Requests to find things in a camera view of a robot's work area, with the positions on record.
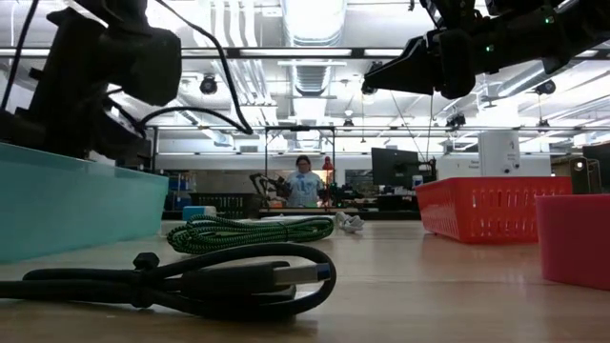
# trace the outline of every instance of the usb connector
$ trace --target usb connector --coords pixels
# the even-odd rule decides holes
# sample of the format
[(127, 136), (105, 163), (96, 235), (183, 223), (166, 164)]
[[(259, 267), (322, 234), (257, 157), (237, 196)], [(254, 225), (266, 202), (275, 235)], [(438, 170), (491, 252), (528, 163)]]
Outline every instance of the usb connector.
[(280, 267), (274, 269), (276, 286), (302, 285), (326, 281), (331, 278), (331, 266), (328, 263), (300, 267)]

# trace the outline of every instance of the light blue shirt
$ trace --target light blue shirt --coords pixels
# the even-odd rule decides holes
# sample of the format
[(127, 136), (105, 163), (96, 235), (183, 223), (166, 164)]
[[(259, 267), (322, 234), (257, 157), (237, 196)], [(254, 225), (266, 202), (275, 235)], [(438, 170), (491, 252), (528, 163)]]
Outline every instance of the light blue shirt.
[(322, 179), (313, 172), (295, 171), (288, 175), (286, 182), (290, 185), (288, 207), (312, 207), (317, 204), (317, 191), (324, 188)]

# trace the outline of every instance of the table surface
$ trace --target table surface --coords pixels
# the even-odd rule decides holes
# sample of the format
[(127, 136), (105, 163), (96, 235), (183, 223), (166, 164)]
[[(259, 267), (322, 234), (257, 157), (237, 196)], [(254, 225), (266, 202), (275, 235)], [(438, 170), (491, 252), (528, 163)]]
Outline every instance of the table surface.
[[(466, 246), (418, 222), (371, 222), (313, 243), (338, 281), (290, 322), (223, 323), (160, 307), (0, 300), (0, 342), (610, 342), (610, 293), (540, 277), (536, 245)], [(129, 268), (138, 252), (182, 258), (160, 238), (0, 266), (0, 278), (50, 267)]]

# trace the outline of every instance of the white machine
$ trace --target white machine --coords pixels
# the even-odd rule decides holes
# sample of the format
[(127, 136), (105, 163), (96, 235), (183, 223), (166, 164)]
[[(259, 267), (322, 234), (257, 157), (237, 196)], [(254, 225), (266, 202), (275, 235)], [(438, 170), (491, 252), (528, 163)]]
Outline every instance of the white machine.
[(518, 176), (521, 168), (518, 131), (485, 131), (478, 134), (481, 176)]
[(478, 137), (478, 155), (450, 154), (437, 160), (438, 179), (476, 176), (551, 176), (551, 157), (521, 155), (516, 131)]

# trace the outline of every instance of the computer monitor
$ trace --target computer monitor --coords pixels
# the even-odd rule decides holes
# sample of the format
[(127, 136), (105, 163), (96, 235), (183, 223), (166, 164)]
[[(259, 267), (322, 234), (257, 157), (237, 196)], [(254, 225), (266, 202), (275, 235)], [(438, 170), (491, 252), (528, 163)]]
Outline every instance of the computer monitor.
[(582, 154), (600, 162), (601, 188), (603, 192), (610, 192), (610, 143), (584, 146)]
[(411, 187), (413, 176), (421, 174), (414, 151), (372, 148), (371, 158), (375, 185)]

